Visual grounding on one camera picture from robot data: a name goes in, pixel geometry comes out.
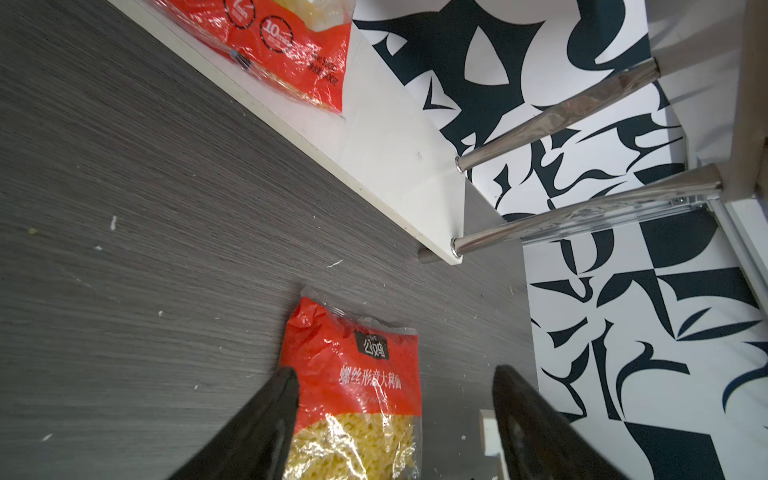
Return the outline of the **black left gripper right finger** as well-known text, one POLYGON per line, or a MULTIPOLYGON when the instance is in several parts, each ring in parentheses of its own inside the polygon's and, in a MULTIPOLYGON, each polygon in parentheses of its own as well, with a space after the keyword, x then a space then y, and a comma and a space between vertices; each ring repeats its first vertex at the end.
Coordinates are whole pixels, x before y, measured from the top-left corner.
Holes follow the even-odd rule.
POLYGON ((494 412, 512 479, 624 479, 513 367, 495 368, 494 412))

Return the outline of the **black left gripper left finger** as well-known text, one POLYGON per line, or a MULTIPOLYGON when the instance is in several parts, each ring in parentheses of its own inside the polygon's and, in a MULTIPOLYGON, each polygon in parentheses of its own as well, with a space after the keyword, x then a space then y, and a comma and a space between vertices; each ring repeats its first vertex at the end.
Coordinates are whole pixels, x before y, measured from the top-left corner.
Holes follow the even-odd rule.
POLYGON ((290 367, 261 389, 173 479, 281 479, 299 407, 299 380, 290 367))

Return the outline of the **red macaroni bag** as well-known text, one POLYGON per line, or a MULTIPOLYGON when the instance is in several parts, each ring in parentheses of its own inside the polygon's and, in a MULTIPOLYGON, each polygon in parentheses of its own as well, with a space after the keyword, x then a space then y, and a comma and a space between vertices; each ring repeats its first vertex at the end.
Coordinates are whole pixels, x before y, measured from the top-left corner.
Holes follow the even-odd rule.
POLYGON ((279 364, 299 382, 286 479, 418 479, 422 395, 415 329, 306 289, 279 364))
POLYGON ((253 77, 340 114, 354 1, 165 0, 152 6, 253 77))

